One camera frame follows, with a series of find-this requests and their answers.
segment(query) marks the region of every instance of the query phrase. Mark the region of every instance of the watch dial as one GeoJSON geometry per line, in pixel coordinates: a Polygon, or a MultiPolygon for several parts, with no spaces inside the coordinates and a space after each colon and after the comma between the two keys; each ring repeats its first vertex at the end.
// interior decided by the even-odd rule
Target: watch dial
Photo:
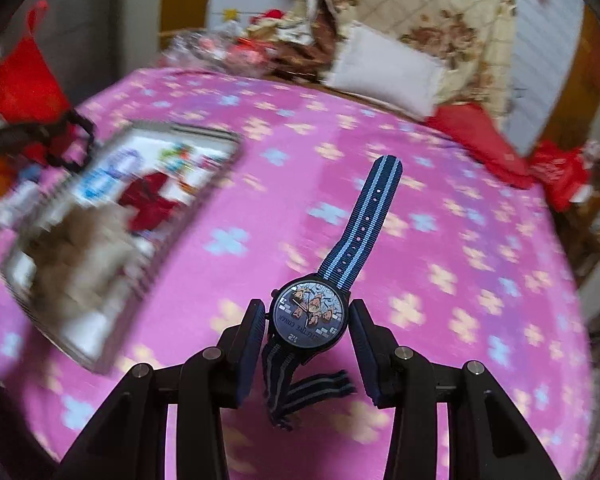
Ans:
{"type": "Polygon", "coordinates": [[[273,323],[282,339],[294,346],[322,346],[342,329],[342,303],[336,291],[324,283],[297,282],[278,295],[273,323]]]}

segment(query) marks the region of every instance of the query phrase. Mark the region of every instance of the watch strap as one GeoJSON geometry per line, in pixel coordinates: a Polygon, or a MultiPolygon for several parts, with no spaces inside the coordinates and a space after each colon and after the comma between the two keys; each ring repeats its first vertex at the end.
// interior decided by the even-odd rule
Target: watch strap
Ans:
{"type": "Polygon", "coordinates": [[[279,428],[292,430],[288,415],[325,399],[346,397],[355,393],[356,387],[346,371],[334,374],[315,374],[291,383],[296,368],[301,364],[298,354],[289,345],[272,335],[262,350],[267,409],[272,423],[279,428]]]}
{"type": "Polygon", "coordinates": [[[376,159],[344,234],[320,265],[318,276],[342,291],[351,288],[380,234],[401,176],[398,158],[384,155],[376,159]]]}

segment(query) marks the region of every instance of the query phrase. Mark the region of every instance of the red plastic bag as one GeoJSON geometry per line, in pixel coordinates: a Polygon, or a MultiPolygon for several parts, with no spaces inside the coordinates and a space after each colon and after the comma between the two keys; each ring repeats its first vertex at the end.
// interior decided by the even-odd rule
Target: red plastic bag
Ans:
{"type": "MultiPolygon", "coordinates": [[[[27,32],[0,63],[0,115],[8,123],[53,123],[71,108],[33,39],[47,7],[46,1],[40,0],[27,13],[27,32]]],[[[62,156],[74,138],[74,128],[69,126],[65,136],[53,139],[49,152],[62,156]]],[[[46,147],[42,144],[30,144],[23,153],[46,165],[46,147]]]]}
{"type": "Polygon", "coordinates": [[[567,209],[569,200],[589,181],[580,152],[580,148],[564,152],[543,140],[531,156],[529,170],[542,182],[547,201],[556,211],[567,209]]]}

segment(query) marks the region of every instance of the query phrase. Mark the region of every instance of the pink floral bedsheet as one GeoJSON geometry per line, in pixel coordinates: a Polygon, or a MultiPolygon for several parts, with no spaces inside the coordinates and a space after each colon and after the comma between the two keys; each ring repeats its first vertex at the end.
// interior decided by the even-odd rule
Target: pink floral bedsheet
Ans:
{"type": "MultiPolygon", "coordinates": [[[[432,362],[483,361],[562,476],[576,470],[587,439],[589,356],[538,187],[503,186],[460,146],[422,126],[265,81],[141,70],[82,111],[101,137],[131,119],[235,130],[244,135],[244,154],[163,267],[110,376],[90,374],[53,348],[0,280],[0,376],[52,454],[62,456],[135,362],[184,362],[237,324],[251,298],[267,303],[273,288],[317,269],[372,161],[391,153],[404,166],[401,186],[353,297],[432,362]]],[[[360,393],[304,410],[302,428],[292,433],[270,426],[256,371],[243,407],[223,414],[232,478],[382,477],[392,411],[379,412],[364,396],[349,337],[299,375],[340,368],[360,393]]],[[[446,478],[440,413],[438,475],[446,478]]],[[[170,479],[173,439],[170,416],[170,479]]]]}

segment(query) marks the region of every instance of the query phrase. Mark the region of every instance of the watch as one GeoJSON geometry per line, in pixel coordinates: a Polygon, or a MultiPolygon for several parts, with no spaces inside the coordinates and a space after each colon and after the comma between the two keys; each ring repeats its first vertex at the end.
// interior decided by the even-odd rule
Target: watch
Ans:
{"type": "Polygon", "coordinates": [[[349,289],[378,238],[402,164],[378,158],[366,178],[342,238],[317,272],[274,290],[262,351],[267,409],[272,423],[291,430],[288,415],[324,399],[354,393],[345,370],[317,374],[291,384],[294,371],[334,346],[347,329],[349,289]]]}

